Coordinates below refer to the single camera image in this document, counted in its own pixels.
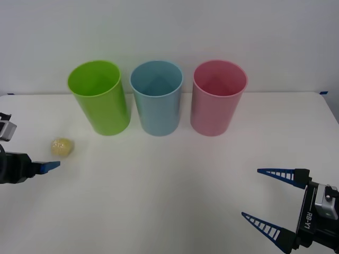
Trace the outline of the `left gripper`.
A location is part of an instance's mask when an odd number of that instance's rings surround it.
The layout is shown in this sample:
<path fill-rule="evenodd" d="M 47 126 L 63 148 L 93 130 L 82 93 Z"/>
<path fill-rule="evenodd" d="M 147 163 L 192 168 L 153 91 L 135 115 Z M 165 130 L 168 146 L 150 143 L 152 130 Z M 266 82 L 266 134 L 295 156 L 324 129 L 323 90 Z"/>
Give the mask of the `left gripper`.
<path fill-rule="evenodd" d="M 26 153 L 5 152 L 1 146 L 1 184 L 18 184 L 33 175 L 44 175 L 60 166 L 60 161 L 32 162 Z"/>

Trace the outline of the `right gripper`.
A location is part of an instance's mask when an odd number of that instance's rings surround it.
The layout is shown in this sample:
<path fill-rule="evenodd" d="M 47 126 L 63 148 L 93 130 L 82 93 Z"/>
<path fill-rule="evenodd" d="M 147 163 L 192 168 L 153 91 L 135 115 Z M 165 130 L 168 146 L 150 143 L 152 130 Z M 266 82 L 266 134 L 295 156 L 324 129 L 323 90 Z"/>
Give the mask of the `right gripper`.
<path fill-rule="evenodd" d="M 261 168 L 257 172 L 305 190 L 296 233 L 245 212 L 241 215 L 283 253 L 308 248 L 313 242 L 338 253 L 338 188 L 312 182 L 309 169 Z"/>

